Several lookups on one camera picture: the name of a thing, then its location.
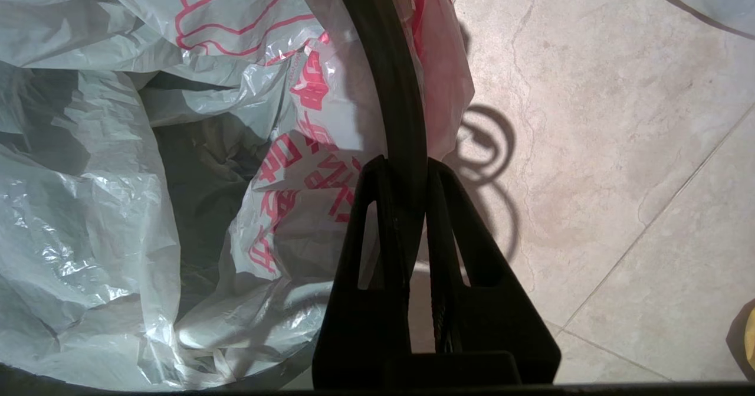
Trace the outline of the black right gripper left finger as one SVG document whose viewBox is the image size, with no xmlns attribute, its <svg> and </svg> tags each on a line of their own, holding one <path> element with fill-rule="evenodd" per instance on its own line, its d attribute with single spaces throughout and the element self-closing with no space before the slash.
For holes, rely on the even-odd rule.
<svg viewBox="0 0 755 396">
<path fill-rule="evenodd" d="M 362 239 L 376 205 L 382 286 L 359 288 Z M 388 160 L 362 168 L 333 288 L 313 356 L 316 388 L 390 388 L 395 362 L 410 355 L 408 272 Z"/>
</svg>

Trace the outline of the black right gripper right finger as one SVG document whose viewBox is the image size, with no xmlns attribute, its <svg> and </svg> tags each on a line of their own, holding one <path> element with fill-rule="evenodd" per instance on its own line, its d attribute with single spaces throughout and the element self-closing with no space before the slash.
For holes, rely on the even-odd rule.
<svg viewBox="0 0 755 396">
<path fill-rule="evenodd" d="M 479 384 L 550 385 L 561 351 L 451 168 L 427 164 L 436 352 Z"/>
</svg>

